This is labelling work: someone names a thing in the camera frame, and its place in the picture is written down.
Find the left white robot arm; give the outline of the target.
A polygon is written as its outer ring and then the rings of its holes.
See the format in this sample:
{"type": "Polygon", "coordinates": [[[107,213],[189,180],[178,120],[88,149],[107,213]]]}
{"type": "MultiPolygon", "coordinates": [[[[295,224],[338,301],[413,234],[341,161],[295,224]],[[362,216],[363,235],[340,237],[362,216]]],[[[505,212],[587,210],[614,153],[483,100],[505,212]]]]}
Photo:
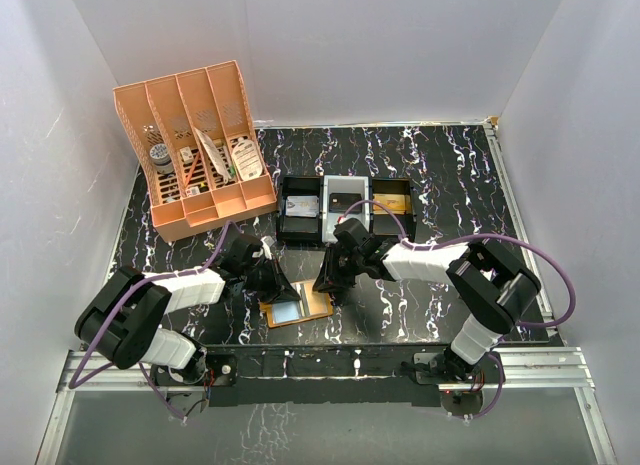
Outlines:
{"type": "Polygon", "coordinates": [[[194,384],[205,375],[206,359],[194,340],[161,322],[179,310],[216,304],[237,284],[265,304],[300,299],[264,239],[225,233],[199,267],[149,274],[119,268],[81,313],[74,333],[119,369],[144,362],[194,384]]]}

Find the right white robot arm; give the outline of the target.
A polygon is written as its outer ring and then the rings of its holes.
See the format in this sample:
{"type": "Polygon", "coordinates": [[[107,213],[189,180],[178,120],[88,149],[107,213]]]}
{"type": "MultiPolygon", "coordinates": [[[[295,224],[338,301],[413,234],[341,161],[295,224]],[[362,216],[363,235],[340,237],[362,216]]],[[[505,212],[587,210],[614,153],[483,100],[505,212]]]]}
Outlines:
{"type": "Polygon", "coordinates": [[[511,333],[541,291],[537,276],[496,238],[464,239],[449,246],[420,245],[406,238],[383,239],[357,219],[335,227],[313,285],[318,293],[339,293],[365,274],[386,281],[419,280],[451,286],[470,312],[444,351],[427,363],[403,367],[417,376],[466,382],[482,359],[511,333]]]}

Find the orange leather card holder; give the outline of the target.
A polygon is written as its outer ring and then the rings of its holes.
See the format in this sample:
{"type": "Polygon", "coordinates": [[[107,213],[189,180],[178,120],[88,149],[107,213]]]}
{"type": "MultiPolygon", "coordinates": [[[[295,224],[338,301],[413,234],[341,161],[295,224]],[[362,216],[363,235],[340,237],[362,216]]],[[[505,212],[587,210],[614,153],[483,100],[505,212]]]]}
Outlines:
{"type": "MultiPolygon", "coordinates": [[[[294,283],[294,288],[299,292],[301,297],[301,285],[303,282],[294,283]]],[[[294,325],[304,323],[312,320],[327,318],[333,315],[333,313],[326,317],[318,318],[305,318],[303,312],[302,297],[298,301],[286,301],[273,304],[260,304],[260,310],[265,314],[268,326],[270,328],[283,327],[288,325],[294,325]]]]}

